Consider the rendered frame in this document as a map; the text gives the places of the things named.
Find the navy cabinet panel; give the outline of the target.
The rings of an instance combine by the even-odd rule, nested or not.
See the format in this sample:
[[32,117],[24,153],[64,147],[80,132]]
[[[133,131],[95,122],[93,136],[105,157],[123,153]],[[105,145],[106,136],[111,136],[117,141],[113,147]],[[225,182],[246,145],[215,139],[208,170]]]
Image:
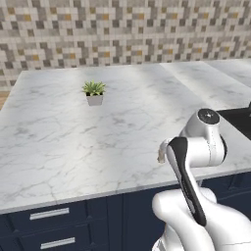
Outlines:
[[152,210],[153,197],[162,191],[178,189],[178,185],[151,188],[124,195],[123,251],[152,251],[163,234],[165,223]]

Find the navy drawer front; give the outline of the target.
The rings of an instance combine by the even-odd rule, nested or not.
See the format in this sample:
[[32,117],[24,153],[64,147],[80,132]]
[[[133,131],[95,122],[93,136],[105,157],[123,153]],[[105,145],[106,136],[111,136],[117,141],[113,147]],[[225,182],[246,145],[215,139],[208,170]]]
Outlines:
[[[70,208],[70,213],[62,216],[31,221],[29,215],[45,211]],[[65,226],[74,222],[86,219],[85,203],[74,202],[62,205],[43,207],[32,210],[25,210],[6,215],[7,222],[13,230],[19,232],[29,232],[32,230],[42,230],[53,227]]]
[[[40,250],[40,244],[75,237],[75,243],[61,247]],[[81,251],[90,245],[87,226],[70,226],[17,237],[8,251]]]

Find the beige candle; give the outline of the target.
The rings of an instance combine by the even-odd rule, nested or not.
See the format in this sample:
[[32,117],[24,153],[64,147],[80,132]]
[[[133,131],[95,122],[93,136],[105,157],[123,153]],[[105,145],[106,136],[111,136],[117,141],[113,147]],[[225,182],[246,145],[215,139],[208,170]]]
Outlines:
[[167,155],[166,155],[166,148],[165,147],[159,148],[157,160],[160,164],[164,164],[167,162]]

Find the green plant in white pot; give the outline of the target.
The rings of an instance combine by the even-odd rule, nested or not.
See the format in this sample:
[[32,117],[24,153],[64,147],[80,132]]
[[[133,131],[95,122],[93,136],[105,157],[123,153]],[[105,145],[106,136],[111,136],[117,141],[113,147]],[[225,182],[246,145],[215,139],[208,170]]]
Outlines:
[[89,106],[100,106],[103,102],[105,84],[102,81],[86,81],[82,87]]

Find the navy cabinet door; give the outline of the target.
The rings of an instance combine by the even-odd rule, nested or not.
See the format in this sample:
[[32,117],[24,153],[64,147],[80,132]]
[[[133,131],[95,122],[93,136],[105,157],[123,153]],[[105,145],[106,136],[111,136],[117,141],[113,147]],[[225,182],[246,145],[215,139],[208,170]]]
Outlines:
[[240,211],[251,221],[251,172],[204,179],[202,186],[210,188],[220,204]]

